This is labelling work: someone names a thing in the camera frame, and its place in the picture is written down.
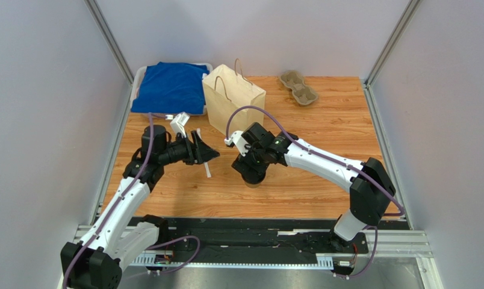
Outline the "pulp cardboard cup carrier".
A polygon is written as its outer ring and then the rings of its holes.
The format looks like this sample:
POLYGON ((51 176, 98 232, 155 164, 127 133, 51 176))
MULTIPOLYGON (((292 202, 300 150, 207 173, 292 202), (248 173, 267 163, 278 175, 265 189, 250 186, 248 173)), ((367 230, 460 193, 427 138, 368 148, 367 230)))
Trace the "pulp cardboard cup carrier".
POLYGON ((308 106, 318 100, 318 93, 305 82, 305 77, 296 70, 288 70, 279 76, 280 82, 291 91, 300 106, 308 106))

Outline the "paper coffee cup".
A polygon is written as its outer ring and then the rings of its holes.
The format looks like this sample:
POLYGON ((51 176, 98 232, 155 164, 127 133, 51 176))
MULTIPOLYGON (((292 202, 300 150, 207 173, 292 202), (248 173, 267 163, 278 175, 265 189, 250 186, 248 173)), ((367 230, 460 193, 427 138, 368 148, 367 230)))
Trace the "paper coffee cup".
POLYGON ((261 185, 261 183, 260 182, 258 182, 258 183, 245 182, 245 185, 249 188, 257 188, 261 185))

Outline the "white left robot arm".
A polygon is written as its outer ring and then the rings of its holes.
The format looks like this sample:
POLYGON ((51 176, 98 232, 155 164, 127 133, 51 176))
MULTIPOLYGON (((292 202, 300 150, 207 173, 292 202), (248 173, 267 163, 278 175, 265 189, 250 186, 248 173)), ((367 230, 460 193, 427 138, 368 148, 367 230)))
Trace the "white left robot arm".
POLYGON ((63 246, 62 287, 117 288, 126 268, 143 251, 169 244, 168 221, 162 217, 146 215, 124 234, 137 208, 164 175, 165 166, 180 161, 203 164, 219 156, 196 131, 170 138, 164 126, 147 126, 106 209, 78 242, 63 246))

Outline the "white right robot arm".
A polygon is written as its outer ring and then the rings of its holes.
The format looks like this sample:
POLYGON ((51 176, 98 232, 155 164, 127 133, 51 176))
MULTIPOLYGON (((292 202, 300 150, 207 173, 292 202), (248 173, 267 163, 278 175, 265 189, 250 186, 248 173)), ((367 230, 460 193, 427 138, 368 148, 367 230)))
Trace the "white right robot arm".
POLYGON ((238 149, 232 167, 248 185, 259 185, 270 164, 281 164, 313 173, 349 194, 349 209, 337 220, 332 237, 349 242, 369 226, 377 226, 394 199, 396 188, 384 165, 375 158, 358 161, 319 150, 294 134, 274 135, 255 122, 235 131, 225 144, 238 149))

